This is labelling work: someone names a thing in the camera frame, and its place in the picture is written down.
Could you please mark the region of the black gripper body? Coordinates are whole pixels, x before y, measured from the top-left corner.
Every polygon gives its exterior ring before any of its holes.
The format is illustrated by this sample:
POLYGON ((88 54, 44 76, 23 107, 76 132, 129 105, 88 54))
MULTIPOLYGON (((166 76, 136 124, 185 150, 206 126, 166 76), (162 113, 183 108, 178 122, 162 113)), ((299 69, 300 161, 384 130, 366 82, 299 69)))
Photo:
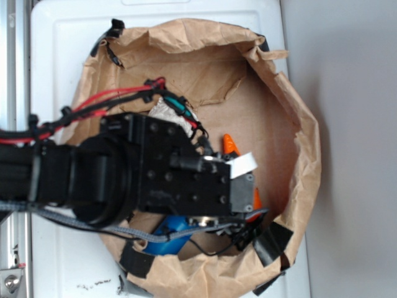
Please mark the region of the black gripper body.
POLYGON ((127 167, 122 177, 132 210, 245 222, 247 214, 232 212, 230 158, 214 152, 208 138, 199 137, 200 153, 181 126, 135 113, 103 117, 100 135, 127 167))

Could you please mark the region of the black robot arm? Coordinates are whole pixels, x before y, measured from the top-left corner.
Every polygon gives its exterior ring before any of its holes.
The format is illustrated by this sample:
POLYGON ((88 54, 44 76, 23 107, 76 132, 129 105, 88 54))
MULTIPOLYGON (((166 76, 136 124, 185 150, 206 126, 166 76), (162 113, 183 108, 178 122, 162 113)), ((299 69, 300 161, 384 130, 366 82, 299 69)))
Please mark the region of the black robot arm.
POLYGON ((134 210, 241 223, 253 210, 251 170, 232 172, 200 137, 200 154, 175 123, 135 113, 104 117, 79 146, 1 146, 1 199, 71 209, 95 228, 134 210))

